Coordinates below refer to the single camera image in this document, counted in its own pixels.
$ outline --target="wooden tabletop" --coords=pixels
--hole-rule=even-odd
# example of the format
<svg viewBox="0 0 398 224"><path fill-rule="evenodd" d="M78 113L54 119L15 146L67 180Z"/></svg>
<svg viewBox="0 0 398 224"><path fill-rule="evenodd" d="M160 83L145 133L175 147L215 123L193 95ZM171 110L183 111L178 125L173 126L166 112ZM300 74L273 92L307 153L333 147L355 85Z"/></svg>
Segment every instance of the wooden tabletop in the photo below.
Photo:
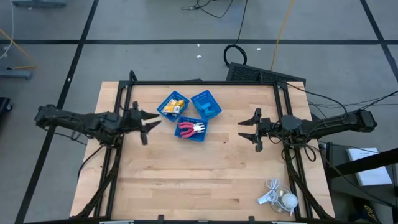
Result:
<svg viewBox="0 0 398 224"><path fill-rule="evenodd" d="M303 88L301 82L291 84ZM117 87L118 82L103 82L96 113L113 110ZM251 118L257 107L262 109L263 118L278 120L273 88L134 85L132 99L142 109L156 113L156 108L174 90L188 99L210 90L223 112L209 121L205 142L176 138L177 122L162 116L156 118L162 123L149 133L148 145L141 144L139 133L125 135L112 219L155 220L158 215L165 215L166 220L247 220L254 215L256 220L293 220L294 216L288 213L276 213L269 204L256 202L269 190L264 186L266 179L278 178L289 186L286 164L280 156L282 145L264 138L263 151L255 152L250 141L238 136L239 132L254 132L254 126L237 123ZM293 114L311 119L305 93L290 87L289 95ZM200 118L192 103L183 115ZM317 147L315 140L310 144ZM96 140L89 140L85 158L98 146ZM82 170L71 215L80 212L98 189L104 152ZM303 152L302 157L309 191L334 216L319 153L315 162L310 162ZM297 190L305 217L302 194ZM107 199L108 192L104 194L104 202Z"/></svg>

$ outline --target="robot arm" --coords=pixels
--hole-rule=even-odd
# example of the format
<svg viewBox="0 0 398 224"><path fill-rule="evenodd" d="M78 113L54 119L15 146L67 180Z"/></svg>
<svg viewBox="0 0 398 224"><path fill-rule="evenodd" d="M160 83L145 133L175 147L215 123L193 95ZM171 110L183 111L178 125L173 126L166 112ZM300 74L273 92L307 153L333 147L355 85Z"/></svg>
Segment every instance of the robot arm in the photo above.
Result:
<svg viewBox="0 0 398 224"><path fill-rule="evenodd" d="M257 108L254 116L238 123L256 125L256 133L239 133L240 136L257 144L256 152L261 152L261 137L292 138L297 144L306 144L311 139L319 139L329 134L343 131L371 132L377 126L371 112L356 110L347 114L320 119L318 121L301 120L292 115L283 115L280 121L273 123L270 118L261 118L261 109Z"/></svg>
<svg viewBox="0 0 398 224"><path fill-rule="evenodd" d="M47 105L39 107L35 121L41 128L61 126L79 134L94 137L104 146L115 147L119 144L119 137L131 131L140 131L142 144L146 145L146 134L160 121L147 124L142 121L158 116L158 114L138 110L137 102L125 111L124 116L111 112L78 114L57 109L54 105Z"/></svg>

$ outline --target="blue plastic bin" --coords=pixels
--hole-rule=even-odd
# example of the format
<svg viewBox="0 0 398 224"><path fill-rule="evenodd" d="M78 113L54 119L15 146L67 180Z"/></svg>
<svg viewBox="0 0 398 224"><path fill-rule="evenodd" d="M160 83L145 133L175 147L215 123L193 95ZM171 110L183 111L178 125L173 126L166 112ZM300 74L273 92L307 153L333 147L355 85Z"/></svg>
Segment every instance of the blue plastic bin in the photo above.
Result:
<svg viewBox="0 0 398 224"><path fill-rule="evenodd" d="M186 139L193 140L193 141L198 141L198 142L203 142L205 140L206 133L207 133L207 128L208 128L207 121L202 120L202 119L197 119L197 118L189 118L189 117L181 116L180 119L178 119L178 124L181 123L181 122L203 123L205 125L205 131L204 132L194 134L193 136L191 136L189 138L186 138ZM178 138L181 138L181 132L182 131L186 131L186 129L180 129L178 127L178 124L177 124L177 127L175 128L174 135L176 137L178 137Z"/></svg>
<svg viewBox="0 0 398 224"><path fill-rule="evenodd" d="M183 108L180 108L180 112L178 114L164 114L162 112L163 108L167 105L167 103L171 100L171 99L175 99L175 100L184 100L185 104ZM187 109L189 104L189 100L187 98L185 98L183 95L181 95L179 92L177 91L173 91L167 98L166 100L163 101L163 103L156 109L161 115L163 115L165 118L167 118L168 120L170 120L171 122L174 122L181 114L182 112L185 111L185 109Z"/></svg>
<svg viewBox="0 0 398 224"><path fill-rule="evenodd" d="M200 117L204 120L210 120L211 118L214 118L217 116L219 113L222 112L222 109L218 105L217 101L214 99L213 95L211 95L210 91L206 90L202 93L197 94L196 96L191 98L192 103L195 105L195 108L198 110ZM207 103L210 103L210 107L207 109L210 111L214 111L214 114L211 114L209 116L205 115L205 110L203 110L200 106L203 106Z"/></svg>

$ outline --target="gray floor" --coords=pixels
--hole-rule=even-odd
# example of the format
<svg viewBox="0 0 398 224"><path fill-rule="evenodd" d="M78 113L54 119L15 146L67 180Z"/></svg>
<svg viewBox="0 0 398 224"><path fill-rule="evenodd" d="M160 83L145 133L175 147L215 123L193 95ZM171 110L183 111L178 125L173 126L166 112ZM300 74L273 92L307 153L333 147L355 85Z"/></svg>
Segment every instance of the gray floor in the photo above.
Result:
<svg viewBox="0 0 398 224"><path fill-rule="evenodd" d="M194 0L100 0L88 39L235 39L244 1L236 0L227 15L216 19L201 11L181 11ZM398 39L397 2L367 1L385 39ZM16 39L74 39L81 36L92 1L69 0L64 9L15 8ZM211 3L208 10L221 14L228 0ZM251 0L242 29L242 39L275 39L288 0ZM11 32L8 1L0 2L0 27ZM376 40L359 1L301 0L294 3L283 39ZM273 45L241 45L248 65L269 69ZM23 45L37 61L31 80L0 80L0 96L10 97L14 109L1 123L0 134L0 222L12 223L22 202L45 133L36 128L37 107L56 104L70 67L76 45ZM139 80L225 80L228 69L223 44L180 45L85 45L65 102L66 110L87 113L94 110L101 82L125 80L133 69ZM398 57L398 46L390 45ZM14 47L0 67L26 65ZM240 62L237 52L231 61ZM398 82L380 45L280 45L274 71L307 79L307 90L343 103L386 95ZM309 96L315 103L330 103ZM398 103L398 99L385 101ZM379 126L369 134L341 133L327 138L339 144L396 147L397 109L370 108ZM341 110L323 110L327 116ZM321 117L317 110L313 112ZM29 207L26 222L67 218L76 187L76 173L85 148L55 136ZM346 218L343 195L333 194L338 217ZM388 209L378 210L384 223L391 223Z"/></svg>

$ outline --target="red pliers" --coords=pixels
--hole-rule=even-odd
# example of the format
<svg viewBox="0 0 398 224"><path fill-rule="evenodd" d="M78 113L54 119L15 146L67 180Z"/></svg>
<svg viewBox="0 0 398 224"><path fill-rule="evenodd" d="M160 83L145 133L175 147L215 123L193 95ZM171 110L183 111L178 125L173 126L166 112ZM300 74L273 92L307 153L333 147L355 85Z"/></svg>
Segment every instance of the red pliers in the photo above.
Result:
<svg viewBox="0 0 398 224"><path fill-rule="evenodd" d="M188 129L181 132L182 138L189 138L196 133L202 133L205 130L205 125L203 123L193 124L191 122L181 122L178 124L180 129Z"/></svg>

